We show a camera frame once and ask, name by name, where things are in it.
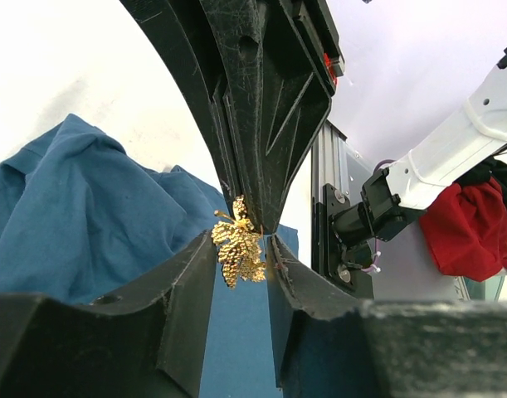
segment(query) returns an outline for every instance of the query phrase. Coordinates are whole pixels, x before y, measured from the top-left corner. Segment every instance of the blue fabric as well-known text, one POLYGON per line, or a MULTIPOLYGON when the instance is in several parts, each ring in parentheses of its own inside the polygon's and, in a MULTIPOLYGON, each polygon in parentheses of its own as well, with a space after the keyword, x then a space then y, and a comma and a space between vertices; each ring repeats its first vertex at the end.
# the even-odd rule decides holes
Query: blue fabric
MULTIPOLYGON (((155 172, 75 115, 0 164, 0 292, 89 303, 217 221, 222 194, 180 167, 155 172)), ((295 252, 295 230, 278 235, 295 252)), ((217 273, 202 398, 279 397, 266 284, 217 273)))

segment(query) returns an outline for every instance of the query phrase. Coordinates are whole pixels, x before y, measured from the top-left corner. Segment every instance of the red fabric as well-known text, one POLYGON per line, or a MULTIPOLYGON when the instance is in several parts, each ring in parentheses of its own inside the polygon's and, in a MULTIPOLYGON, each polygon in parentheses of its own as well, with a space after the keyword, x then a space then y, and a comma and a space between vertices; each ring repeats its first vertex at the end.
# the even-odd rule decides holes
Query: red fabric
POLYGON ((442 274, 481 282, 507 269, 507 211, 495 179, 448 187, 420 225, 442 274))

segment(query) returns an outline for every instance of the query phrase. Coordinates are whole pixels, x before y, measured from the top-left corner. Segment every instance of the purple cable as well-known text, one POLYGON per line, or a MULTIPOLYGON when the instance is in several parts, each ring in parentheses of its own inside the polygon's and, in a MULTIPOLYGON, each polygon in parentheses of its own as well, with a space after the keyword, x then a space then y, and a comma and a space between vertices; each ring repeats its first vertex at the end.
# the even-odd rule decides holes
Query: purple cable
MULTIPOLYGON (((386 166, 387 164, 392 164, 392 163, 395 163, 395 161, 392 159, 382 160, 381 162, 379 162, 377 164, 377 166, 375 166, 373 173, 376 173, 378 171, 378 169, 380 169, 382 166, 386 166)), ((373 255, 373 257, 374 257, 373 263, 369 267, 363 268, 362 271, 365 273, 368 273, 368 274, 372 273, 372 272, 380 272, 380 268, 377 267, 378 257, 380 257, 380 255, 381 255, 381 253, 380 253, 380 251, 378 251, 378 239, 375 238, 375 253, 373 255)))

